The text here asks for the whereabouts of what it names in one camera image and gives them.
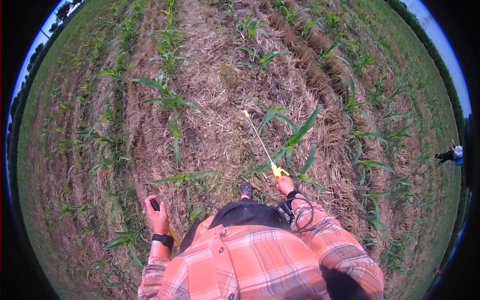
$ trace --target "shoe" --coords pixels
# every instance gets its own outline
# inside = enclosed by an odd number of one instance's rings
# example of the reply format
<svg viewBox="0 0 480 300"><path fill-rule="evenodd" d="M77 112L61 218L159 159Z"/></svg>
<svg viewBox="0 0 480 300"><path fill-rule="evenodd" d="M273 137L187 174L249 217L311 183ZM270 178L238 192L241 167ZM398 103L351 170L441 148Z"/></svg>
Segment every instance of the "shoe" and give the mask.
<svg viewBox="0 0 480 300"><path fill-rule="evenodd" d="M247 196L249 199L253 197L253 187L251 184L244 182L240 185L240 198Z"/></svg>

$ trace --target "smartwatch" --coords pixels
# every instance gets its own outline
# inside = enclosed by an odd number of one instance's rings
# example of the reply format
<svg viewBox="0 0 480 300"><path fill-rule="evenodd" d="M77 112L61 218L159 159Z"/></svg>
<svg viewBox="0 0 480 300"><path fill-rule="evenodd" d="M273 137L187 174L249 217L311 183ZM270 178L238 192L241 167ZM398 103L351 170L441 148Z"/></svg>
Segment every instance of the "smartwatch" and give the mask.
<svg viewBox="0 0 480 300"><path fill-rule="evenodd" d="M171 237L170 235L163 235L163 234L156 233L152 236L152 240L157 240L161 242L164 246L166 246L170 250L170 252L172 251L173 237Z"/></svg>

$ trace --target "yellow spray nozzle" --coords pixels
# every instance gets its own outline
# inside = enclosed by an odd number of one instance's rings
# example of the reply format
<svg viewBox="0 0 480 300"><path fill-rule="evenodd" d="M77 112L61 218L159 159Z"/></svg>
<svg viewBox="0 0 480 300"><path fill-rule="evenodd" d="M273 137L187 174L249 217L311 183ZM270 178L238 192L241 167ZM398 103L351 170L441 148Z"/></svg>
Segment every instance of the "yellow spray nozzle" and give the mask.
<svg viewBox="0 0 480 300"><path fill-rule="evenodd" d="M282 173L284 173L285 175L289 176L290 174L283 170L282 168L278 168L273 162L271 163L272 165L272 171L273 171L273 175L275 176L275 178L277 177L282 177Z"/></svg>

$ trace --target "plaid shirt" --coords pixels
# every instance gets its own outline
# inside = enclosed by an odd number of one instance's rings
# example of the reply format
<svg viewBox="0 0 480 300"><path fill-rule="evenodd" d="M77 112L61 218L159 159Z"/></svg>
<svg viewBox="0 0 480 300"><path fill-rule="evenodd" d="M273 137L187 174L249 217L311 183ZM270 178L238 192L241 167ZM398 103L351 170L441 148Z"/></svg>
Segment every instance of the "plaid shirt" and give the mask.
<svg viewBox="0 0 480 300"><path fill-rule="evenodd" d="M292 203L298 226L310 206ZM314 204L315 230L292 234L259 225L219 225L213 216L199 225L192 245L170 261L168 250L152 241L138 299L330 299L319 265L352 277L371 299L383 299L378 265L340 223Z"/></svg>

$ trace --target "right hand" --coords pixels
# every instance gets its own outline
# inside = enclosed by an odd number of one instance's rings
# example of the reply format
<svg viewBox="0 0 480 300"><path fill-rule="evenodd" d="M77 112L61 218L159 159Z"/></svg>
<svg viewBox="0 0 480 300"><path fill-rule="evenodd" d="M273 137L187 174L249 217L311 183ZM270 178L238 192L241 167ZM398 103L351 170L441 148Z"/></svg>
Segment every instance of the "right hand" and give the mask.
<svg viewBox="0 0 480 300"><path fill-rule="evenodd" d="M293 180L292 178L283 175L282 177L277 177L276 178L276 188L282 193L285 197L295 189L295 186L293 185Z"/></svg>
<svg viewBox="0 0 480 300"><path fill-rule="evenodd" d="M145 207L148 217L148 222L153 229L154 233L167 235L168 234L168 215L167 215L167 207L165 206L165 202L160 203L160 211L156 211L153 209L150 200L156 199L156 195L148 196L145 199Z"/></svg>

